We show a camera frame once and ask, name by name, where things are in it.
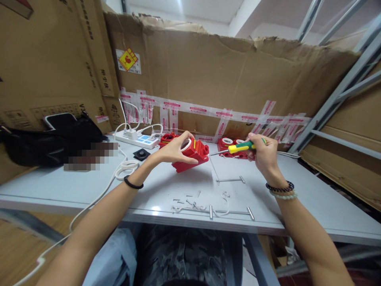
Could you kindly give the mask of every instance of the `left hand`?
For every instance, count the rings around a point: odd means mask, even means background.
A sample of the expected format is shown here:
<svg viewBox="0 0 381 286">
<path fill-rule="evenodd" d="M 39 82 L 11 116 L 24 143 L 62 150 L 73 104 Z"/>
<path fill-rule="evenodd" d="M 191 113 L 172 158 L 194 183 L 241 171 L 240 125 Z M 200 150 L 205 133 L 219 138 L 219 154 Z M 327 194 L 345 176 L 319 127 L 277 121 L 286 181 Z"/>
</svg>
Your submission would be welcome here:
<svg viewBox="0 0 381 286">
<path fill-rule="evenodd" d="M 159 151 L 153 153 L 150 157 L 154 157 L 158 160 L 158 162 L 184 162 L 188 164 L 198 164 L 196 159 L 184 156 L 180 151 L 181 145 L 187 138 L 194 139 L 194 136 L 189 131 L 185 131 L 181 136 L 172 139 L 171 142 Z"/>
</svg>

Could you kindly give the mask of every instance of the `wooden floor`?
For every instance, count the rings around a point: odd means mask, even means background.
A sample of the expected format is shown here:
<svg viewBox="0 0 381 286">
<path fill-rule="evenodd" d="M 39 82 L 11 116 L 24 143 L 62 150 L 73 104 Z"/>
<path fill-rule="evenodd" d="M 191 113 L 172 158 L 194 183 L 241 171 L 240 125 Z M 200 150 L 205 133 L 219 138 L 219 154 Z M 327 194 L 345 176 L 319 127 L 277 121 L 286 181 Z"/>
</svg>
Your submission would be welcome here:
<svg viewBox="0 0 381 286">
<path fill-rule="evenodd" d="M 32 213 L 40 220 L 63 235 L 69 234 L 69 224 L 73 217 L 44 213 Z M 50 243 L 21 230 L 14 225 L 0 220 L 0 284 L 12 286 L 36 266 L 36 260 L 42 252 L 51 246 Z M 46 266 L 56 255 L 58 248 L 52 249 L 46 255 L 46 262 L 24 285 L 35 285 Z"/>
</svg>

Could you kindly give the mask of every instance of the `white table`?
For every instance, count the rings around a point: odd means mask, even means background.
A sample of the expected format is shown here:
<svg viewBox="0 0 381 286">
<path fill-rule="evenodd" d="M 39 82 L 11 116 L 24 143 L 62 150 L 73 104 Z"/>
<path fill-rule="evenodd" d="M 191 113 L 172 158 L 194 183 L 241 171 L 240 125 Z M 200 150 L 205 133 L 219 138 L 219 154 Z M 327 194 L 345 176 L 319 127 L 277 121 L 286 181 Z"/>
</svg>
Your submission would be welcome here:
<svg viewBox="0 0 381 286">
<path fill-rule="evenodd" d="M 132 153 L 140 147 L 119 142 L 122 150 L 133 159 Z M 215 144 L 208 144 L 216 152 Z M 92 202 L 105 188 L 123 155 L 106 158 L 105 164 L 90 172 L 66 172 L 63 168 L 37 169 L 0 186 L 0 208 L 75 215 Z M 220 179 L 238 178 L 242 182 L 216 182 L 210 162 L 177 174 L 170 163 L 155 168 L 139 191 L 124 220 L 210 228 L 236 232 L 285 236 L 280 222 L 280 210 L 265 187 L 265 180 L 254 162 L 233 158 L 211 157 Z M 381 224 L 346 200 L 335 190 L 298 164 L 297 160 L 278 155 L 285 178 L 294 183 L 299 199 L 337 242 L 381 246 Z M 121 181 L 115 179 L 109 191 Z M 230 194 L 229 210 L 246 212 L 250 207 L 255 221 L 249 215 L 228 214 L 210 219 L 208 213 L 183 210 L 173 213 L 172 206 L 185 206 L 186 194 L 199 206 L 212 205 L 226 210 L 223 192 Z"/>
</svg>

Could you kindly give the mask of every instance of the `ceiling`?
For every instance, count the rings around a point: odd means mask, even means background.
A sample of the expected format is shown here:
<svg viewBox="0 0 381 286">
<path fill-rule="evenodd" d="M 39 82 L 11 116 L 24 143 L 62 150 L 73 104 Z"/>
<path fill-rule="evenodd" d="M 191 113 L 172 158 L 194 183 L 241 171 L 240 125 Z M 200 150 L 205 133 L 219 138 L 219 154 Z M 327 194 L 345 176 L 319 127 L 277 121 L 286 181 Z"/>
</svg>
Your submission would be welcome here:
<svg viewBox="0 0 381 286">
<path fill-rule="evenodd" d="M 325 34 L 341 16 L 350 8 L 354 0 L 324 1 L 311 32 Z M 266 22 L 291 28 L 300 28 L 310 7 L 311 0 L 283 0 L 271 9 Z M 363 26 L 366 26 L 381 12 L 381 1 L 368 0 L 366 3 L 337 31 L 336 36 L 346 36 Z"/>
<path fill-rule="evenodd" d="M 130 5 L 229 24 L 243 0 L 129 0 Z"/>
</svg>

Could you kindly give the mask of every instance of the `green screwdriver grip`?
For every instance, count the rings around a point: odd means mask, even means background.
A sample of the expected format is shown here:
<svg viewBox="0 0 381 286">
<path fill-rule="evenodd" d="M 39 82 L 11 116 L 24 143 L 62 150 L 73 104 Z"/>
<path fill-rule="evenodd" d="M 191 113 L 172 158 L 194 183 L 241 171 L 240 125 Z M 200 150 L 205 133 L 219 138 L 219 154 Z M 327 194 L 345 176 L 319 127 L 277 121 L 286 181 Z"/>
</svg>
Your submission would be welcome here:
<svg viewBox="0 0 381 286">
<path fill-rule="evenodd" d="M 266 140 L 263 138 L 262 138 L 262 140 L 266 145 L 267 144 Z M 254 143 L 252 143 L 252 141 L 248 141 L 248 142 L 239 143 L 237 145 L 229 146 L 228 149 L 229 149 L 230 154 L 233 154 L 233 153 L 242 152 L 245 150 L 255 150 L 255 145 L 254 145 Z"/>
</svg>

